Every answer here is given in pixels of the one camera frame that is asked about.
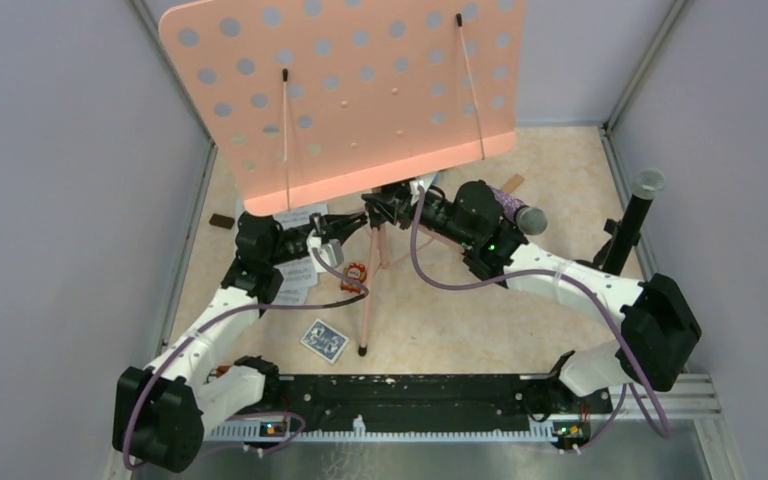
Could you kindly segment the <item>purple glitter microphone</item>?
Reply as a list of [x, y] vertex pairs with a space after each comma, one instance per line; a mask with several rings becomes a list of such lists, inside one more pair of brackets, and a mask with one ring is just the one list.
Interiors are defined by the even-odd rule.
[[542, 209], [530, 206], [498, 188], [491, 187], [490, 190], [502, 206], [505, 218], [523, 234], [540, 235], [545, 232], [548, 227], [548, 218]]

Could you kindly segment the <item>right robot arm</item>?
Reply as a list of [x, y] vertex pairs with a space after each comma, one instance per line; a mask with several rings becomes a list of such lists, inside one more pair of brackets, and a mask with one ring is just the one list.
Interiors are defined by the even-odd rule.
[[527, 292], [606, 324], [612, 340], [558, 361], [546, 397], [560, 412], [612, 386], [670, 391], [702, 337], [673, 279], [625, 278], [544, 250], [528, 238], [544, 230], [542, 211], [482, 180], [461, 185], [451, 200], [418, 180], [386, 185], [362, 199], [386, 222], [411, 233], [423, 227], [460, 246], [477, 279], [472, 288]]

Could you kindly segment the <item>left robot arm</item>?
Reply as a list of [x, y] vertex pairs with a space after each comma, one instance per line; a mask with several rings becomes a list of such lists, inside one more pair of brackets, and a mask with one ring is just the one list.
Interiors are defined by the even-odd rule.
[[117, 380], [112, 447], [127, 471], [154, 465], [180, 473], [205, 435], [233, 414], [277, 407], [281, 388], [262, 369], [233, 366], [214, 381], [208, 376], [247, 328], [280, 309], [279, 265], [307, 258], [339, 276], [343, 244], [367, 221], [363, 212], [313, 213], [285, 228], [272, 216], [240, 215], [234, 258], [204, 312], [162, 354]]

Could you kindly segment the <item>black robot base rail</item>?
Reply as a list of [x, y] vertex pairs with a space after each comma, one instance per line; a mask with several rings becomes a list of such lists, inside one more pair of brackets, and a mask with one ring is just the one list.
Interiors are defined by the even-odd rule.
[[524, 432], [540, 421], [586, 420], [613, 409], [610, 393], [585, 397], [549, 374], [300, 374], [244, 356], [266, 378], [262, 399], [243, 413], [289, 412], [307, 433]]

